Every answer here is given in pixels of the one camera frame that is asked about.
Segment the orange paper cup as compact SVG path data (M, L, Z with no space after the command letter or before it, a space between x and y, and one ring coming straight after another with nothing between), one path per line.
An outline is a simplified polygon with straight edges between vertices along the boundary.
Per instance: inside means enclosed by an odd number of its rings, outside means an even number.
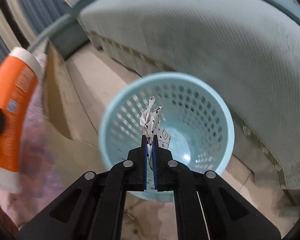
M25 114L42 77L42 68L26 49L15 47L0 65L0 109L6 124L0 135L0 188L21 192L19 151Z

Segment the pink lace tablecloth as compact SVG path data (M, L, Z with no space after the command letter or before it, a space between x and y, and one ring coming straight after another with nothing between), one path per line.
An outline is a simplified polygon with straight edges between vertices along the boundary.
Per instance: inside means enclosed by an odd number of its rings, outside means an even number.
M19 157L22 191L11 194L0 188L0 221L13 235L65 190L46 138L42 90L40 79L23 125Z

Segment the light blue trash basket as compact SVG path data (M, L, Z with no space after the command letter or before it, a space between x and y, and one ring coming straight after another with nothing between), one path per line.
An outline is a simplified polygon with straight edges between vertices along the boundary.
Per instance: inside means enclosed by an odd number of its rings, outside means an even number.
M168 148L175 160L199 173L225 170L235 140L230 111L209 85L176 72L135 80L113 98L98 132L106 168L125 160L130 150L141 145L140 118L150 106L161 108L159 123L170 137Z

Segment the white patterned paper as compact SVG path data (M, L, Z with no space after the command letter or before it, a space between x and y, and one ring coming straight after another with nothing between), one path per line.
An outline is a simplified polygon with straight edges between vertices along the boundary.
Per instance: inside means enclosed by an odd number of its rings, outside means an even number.
M139 119L142 135L144 135L147 140L147 159L150 168L153 168L152 147L154 136L157 136L159 146L165 149L168 149L171 140L169 133L160 124L159 119L162 107L158 106L153 109L154 103L155 97L152 96L148 101L148 107L142 111Z

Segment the blue grey sofa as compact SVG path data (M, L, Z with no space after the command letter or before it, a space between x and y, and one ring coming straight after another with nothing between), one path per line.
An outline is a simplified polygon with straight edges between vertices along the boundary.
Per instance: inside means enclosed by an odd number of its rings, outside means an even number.
M289 1L94 0L40 38L62 56L90 42L140 76L203 80L227 103L255 184L300 205L300 12Z

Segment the white coffee table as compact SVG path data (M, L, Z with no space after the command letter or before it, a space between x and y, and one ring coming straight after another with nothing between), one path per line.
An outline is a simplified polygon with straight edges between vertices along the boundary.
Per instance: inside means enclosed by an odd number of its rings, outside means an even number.
M91 44L67 60L51 43L47 45L45 113L64 137L98 145L101 118L111 100L102 86L101 75L106 68Z

